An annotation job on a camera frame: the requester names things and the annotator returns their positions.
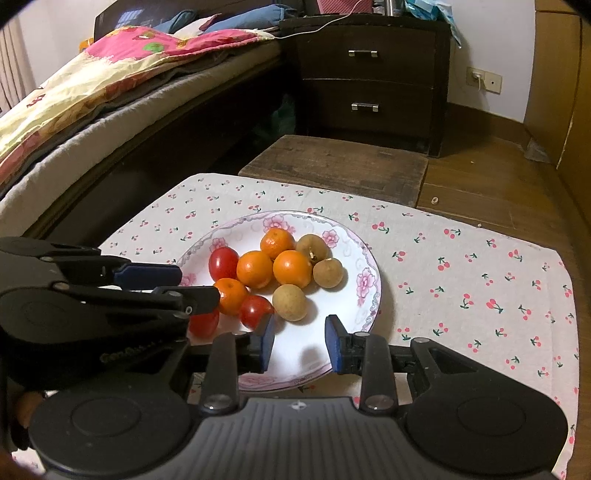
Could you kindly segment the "blue pillow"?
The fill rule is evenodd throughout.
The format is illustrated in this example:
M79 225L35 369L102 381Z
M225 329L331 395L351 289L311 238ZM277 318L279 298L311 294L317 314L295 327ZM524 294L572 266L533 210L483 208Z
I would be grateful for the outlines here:
M283 4L272 4L215 21L204 30L211 33L224 29L265 30L280 25L285 19L297 17L297 9Z

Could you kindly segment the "colourful floral quilt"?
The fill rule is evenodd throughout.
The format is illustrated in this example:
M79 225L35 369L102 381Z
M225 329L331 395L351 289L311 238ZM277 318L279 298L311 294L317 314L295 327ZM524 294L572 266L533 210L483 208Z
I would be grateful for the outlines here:
M1 185L16 177L33 152L98 106L206 54L272 39L269 32L252 29L187 39L143 26L110 32L1 117Z

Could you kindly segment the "red cherry tomato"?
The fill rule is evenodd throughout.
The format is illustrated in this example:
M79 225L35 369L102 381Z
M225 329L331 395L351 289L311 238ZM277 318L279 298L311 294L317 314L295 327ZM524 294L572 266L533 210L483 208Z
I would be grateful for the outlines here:
M214 282L223 278L236 279L239 255L229 247L215 249L208 259L208 271Z
M250 330L256 330L259 321L273 312L273 305L268 299L259 295L247 295L240 305L238 318L243 326Z
M192 315L189 318L188 332L194 338L207 339L216 331L219 323L219 311Z

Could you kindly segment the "cherry print tablecloth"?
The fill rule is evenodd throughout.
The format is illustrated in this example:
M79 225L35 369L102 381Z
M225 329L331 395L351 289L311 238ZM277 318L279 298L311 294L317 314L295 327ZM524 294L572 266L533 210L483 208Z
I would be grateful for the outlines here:
M305 227L294 212L325 217ZM397 345L425 336L548 395L578 415L579 342L572 281L551 249L411 207L328 189L192 176L108 230L101 248L171 263L193 244L232 246L228 223L321 236L339 252L356 234L379 267L349 268L348 299L382 290L376 326Z

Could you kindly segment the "dark wooden nightstand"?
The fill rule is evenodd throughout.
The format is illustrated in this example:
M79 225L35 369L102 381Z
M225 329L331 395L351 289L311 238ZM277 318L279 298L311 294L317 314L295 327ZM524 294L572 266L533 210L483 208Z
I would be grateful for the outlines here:
M439 156L451 41L447 22L407 14L281 21L294 131Z

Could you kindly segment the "white wall socket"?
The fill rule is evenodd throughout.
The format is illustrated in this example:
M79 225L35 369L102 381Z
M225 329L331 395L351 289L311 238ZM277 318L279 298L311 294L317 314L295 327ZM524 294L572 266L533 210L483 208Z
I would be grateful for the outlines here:
M468 67L466 82L469 86L475 87L479 91L486 91L497 95L502 93L503 77L493 72Z

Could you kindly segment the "small orange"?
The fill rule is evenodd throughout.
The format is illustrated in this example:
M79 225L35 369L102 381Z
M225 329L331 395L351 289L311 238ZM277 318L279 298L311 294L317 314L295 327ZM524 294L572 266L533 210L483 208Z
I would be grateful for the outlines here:
M250 289L263 289L273 278L273 262L262 251L249 251L238 259L236 277Z
M240 307L249 295L245 285L233 278L221 278L213 286L219 293L218 310L221 314L238 317Z
M304 289L311 283L311 262L297 250L283 251L273 261L273 276L281 285L291 284Z
M287 250L294 250L296 242L293 235L282 228L270 228L263 235L259 243L260 251L274 260L280 253Z

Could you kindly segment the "dark wooden stool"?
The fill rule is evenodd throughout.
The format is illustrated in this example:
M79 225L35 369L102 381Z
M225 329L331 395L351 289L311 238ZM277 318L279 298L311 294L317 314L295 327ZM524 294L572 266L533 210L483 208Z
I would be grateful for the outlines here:
M428 168L422 154L351 141L284 135L239 174L414 207Z

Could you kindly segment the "white floral porcelain plate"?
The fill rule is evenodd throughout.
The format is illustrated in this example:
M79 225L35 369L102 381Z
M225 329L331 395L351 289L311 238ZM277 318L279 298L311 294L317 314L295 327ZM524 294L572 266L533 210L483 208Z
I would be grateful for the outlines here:
M214 286L221 300L216 335L274 321L270 362L263 374L239 377L245 392L291 389L331 369L325 318L349 333L367 332L380 307L382 282L374 256L353 231L297 211L235 219L207 233L178 260L184 286Z

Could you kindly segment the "yellow wooden wardrobe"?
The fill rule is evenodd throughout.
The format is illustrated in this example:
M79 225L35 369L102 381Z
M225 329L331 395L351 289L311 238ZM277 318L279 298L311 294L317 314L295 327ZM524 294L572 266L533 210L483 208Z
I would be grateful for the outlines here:
M525 126L590 214L590 23L564 1L535 3Z

